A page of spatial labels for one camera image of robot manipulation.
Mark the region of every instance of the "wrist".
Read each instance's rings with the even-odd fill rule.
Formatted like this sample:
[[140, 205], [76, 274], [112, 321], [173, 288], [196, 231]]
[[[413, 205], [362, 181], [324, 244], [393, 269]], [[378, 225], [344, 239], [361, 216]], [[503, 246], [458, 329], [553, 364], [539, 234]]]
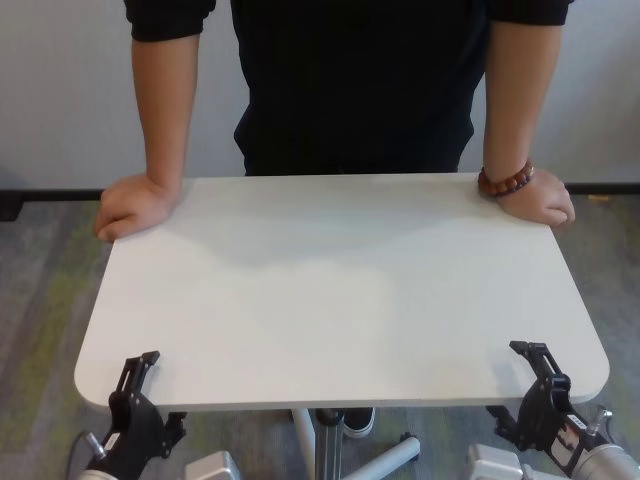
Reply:
[[492, 181], [483, 168], [478, 176], [480, 191], [493, 198], [506, 197], [524, 188], [533, 179], [535, 168], [528, 160], [524, 166], [514, 175], [504, 178], [499, 182]]
[[181, 160], [149, 160], [147, 159], [147, 178], [163, 192], [171, 196], [179, 196], [182, 190]]
[[521, 171], [527, 164], [526, 155], [514, 155], [512, 157], [504, 157], [504, 159], [487, 158], [484, 160], [484, 172], [487, 178], [493, 182], [502, 182]]

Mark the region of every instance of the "metal pole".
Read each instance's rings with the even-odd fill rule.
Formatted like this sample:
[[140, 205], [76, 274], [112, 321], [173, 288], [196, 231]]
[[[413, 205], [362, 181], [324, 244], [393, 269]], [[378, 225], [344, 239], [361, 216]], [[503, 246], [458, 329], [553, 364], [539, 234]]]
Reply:
[[316, 410], [315, 480], [340, 480], [344, 411], [330, 408]]
[[306, 408], [291, 410], [291, 414], [293, 415], [293, 423], [296, 426], [300, 448], [302, 448], [304, 463], [307, 466], [307, 474], [309, 480], [313, 480], [316, 472], [316, 432], [313, 428], [313, 422], [311, 421], [309, 410]]
[[420, 441], [409, 437], [343, 480], [380, 480], [420, 454]]

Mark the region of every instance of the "right hand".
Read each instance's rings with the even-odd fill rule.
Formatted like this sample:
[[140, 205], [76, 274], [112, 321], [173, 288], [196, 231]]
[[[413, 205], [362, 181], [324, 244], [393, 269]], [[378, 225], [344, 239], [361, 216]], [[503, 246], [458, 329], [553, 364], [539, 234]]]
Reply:
[[179, 189], [164, 188], [145, 174], [125, 177], [102, 193], [95, 233], [113, 242], [158, 225], [169, 218], [179, 197]]
[[576, 218], [569, 192], [558, 178], [537, 170], [529, 184], [498, 198], [502, 209], [514, 217], [550, 227], [569, 225]]

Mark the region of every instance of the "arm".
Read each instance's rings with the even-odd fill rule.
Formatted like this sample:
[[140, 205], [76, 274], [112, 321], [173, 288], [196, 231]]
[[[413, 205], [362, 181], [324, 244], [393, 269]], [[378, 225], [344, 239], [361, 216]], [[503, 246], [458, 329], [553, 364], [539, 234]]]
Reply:
[[175, 196], [187, 155], [199, 38], [154, 43], [134, 40], [131, 50], [147, 177]]
[[[558, 59], [569, 0], [488, 0], [484, 166], [499, 182], [525, 164]], [[557, 226], [575, 213], [564, 184], [539, 170], [529, 185], [501, 197], [509, 214]]]
[[95, 231], [114, 241], [166, 220], [182, 184], [198, 73], [199, 34], [215, 0], [125, 0], [146, 172], [102, 195]]
[[491, 25], [484, 166], [494, 181], [518, 172], [527, 161], [561, 35], [559, 26]]

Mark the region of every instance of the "left hand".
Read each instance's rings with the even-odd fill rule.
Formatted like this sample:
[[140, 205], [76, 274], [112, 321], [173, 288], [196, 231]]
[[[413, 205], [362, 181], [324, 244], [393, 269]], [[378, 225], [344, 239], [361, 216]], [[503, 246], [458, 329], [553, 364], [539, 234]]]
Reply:
[[545, 170], [536, 170], [526, 186], [499, 197], [498, 204], [509, 215], [550, 227], [568, 225], [576, 218], [564, 183]]

